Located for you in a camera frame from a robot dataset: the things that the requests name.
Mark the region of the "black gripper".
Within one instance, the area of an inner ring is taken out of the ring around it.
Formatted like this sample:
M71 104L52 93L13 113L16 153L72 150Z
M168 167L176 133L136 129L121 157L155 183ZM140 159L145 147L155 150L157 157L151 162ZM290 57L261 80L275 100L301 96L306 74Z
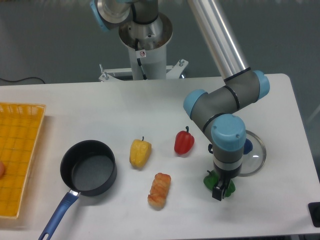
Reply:
M212 198L221 201L231 196L229 190L231 179L240 174L243 164L243 146L235 151L224 150L217 145L208 145L208 151L213 154L214 170L219 179L212 187Z

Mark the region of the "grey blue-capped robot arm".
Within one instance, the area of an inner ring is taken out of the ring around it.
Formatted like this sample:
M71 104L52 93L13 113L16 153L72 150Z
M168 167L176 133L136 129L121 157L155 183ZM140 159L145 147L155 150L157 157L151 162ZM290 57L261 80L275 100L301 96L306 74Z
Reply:
M235 112L257 102L270 91L268 78L248 65L216 0L188 2L224 86L207 93L187 95L183 108L211 142L218 175L212 197L222 200L232 178L239 175L246 142L246 127ZM127 47L134 80L178 77L182 63L167 70L166 45L173 35L171 21L159 11L156 0L93 0L94 17L103 31L118 28Z

